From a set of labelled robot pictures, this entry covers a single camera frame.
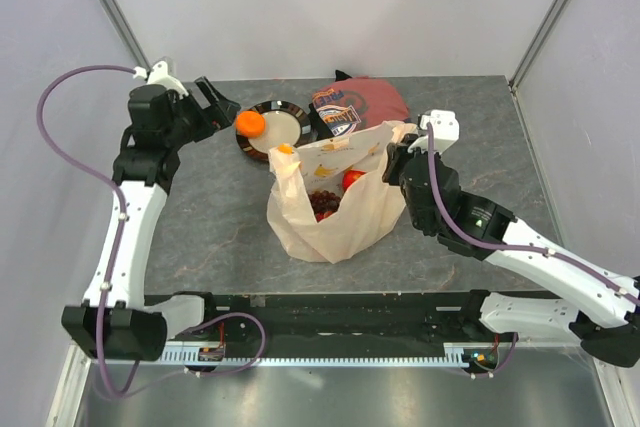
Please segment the beige banana print plastic bag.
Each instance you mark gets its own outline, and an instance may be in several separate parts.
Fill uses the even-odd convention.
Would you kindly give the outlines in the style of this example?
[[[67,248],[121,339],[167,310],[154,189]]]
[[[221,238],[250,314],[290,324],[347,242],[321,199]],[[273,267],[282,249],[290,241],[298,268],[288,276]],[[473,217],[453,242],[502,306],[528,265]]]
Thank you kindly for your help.
[[[411,123],[386,121],[351,134],[317,141],[284,152],[269,150],[275,176],[267,204],[267,221],[286,253],[307,262],[338,263],[389,234],[405,209],[397,187],[382,181],[386,147],[414,134]],[[365,175],[347,191],[343,174]],[[309,194],[328,190],[341,197],[338,210],[317,222]]]

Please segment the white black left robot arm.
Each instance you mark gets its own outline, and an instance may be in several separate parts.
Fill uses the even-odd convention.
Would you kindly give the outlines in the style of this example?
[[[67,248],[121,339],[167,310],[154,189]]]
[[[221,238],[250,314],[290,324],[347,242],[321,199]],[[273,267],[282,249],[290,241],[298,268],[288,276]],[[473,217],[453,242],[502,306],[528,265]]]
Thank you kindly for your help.
[[[182,291],[147,303],[144,280],[180,149],[230,127],[239,110],[205,77],[182,91],[148,83],[130,92],[130,124],[113,163],[110,183],[117,190],[99,265],[81,303],[65,307],[61,317],[90,358],[156,361],[166,342],[186,330],[198,340],[218,332],[211,295]]]

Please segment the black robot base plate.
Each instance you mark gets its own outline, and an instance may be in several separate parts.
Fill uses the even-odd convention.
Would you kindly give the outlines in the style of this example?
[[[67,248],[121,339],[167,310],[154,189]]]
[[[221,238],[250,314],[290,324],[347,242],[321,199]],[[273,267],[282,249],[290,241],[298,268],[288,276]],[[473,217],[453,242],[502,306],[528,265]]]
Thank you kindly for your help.
[[[258,319],[269,339],[278,335],[371,334],[428,343],[510,342],[480,322],[486,291],[453,293],[308,293],[214,295],[200,292],[205,318],[244,312]]]

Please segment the orange fruit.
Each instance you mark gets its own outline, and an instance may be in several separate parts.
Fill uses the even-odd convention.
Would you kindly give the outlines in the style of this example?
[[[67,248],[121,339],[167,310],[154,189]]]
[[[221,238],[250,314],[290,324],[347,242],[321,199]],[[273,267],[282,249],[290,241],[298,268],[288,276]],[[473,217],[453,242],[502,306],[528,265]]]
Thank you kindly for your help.
[[[266,130],[266,120],[258,112],[246,110],[238,114],[235,121],[236,131],[247,138],[257,138]]]

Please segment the dark purple grape bunch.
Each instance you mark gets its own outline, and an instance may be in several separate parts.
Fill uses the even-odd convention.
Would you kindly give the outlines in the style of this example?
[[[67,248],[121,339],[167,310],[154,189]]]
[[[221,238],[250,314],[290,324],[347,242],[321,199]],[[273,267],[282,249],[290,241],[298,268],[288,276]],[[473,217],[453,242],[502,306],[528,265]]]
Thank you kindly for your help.
[[[341,197],[331,191],[322,190],[310,193],[309,201],[315,214],[325,214],[338,210]]]

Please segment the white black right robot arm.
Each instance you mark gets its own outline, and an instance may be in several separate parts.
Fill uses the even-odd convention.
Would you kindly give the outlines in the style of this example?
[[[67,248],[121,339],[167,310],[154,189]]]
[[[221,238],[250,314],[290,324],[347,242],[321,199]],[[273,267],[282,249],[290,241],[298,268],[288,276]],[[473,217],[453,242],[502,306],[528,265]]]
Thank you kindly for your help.
[[[545,238],[510,210],[461,189],[428,137],[386,148],[382,179],[399,188],[415,229],[449,251],[523,276],[542,297],[472,290],[460,310],[434,318],[446,341],[534,338],[578,344],[617,367],[639,361],[639,280],[598,267]]]

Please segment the red apple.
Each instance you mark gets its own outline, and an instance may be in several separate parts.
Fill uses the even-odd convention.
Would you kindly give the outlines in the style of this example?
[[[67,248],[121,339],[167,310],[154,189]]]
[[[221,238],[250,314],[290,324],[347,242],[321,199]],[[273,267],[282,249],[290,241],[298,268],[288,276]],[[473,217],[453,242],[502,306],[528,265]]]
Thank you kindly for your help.
[[[341,182],[342,189],[344,191],[347,191],[358,179],[360,179],[364,175],[365,175],[365,172],[360,170],[355,170],[355,169],[347,170],[343,174],[343,178]]]

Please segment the red cherry tomatoes cluster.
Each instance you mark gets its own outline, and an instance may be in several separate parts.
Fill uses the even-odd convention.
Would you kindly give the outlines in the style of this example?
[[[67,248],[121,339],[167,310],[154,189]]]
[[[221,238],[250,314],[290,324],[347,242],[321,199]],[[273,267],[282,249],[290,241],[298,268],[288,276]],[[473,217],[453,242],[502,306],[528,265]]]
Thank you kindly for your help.
[[[322,212],[322,213],[316,213],[315,214],[315,218],[316,218],[317,222],[321,222],[322,220],[325,220],[325,219],[329,218],[333,214],[334,214],[333,211],[325,211],[325,212]]]

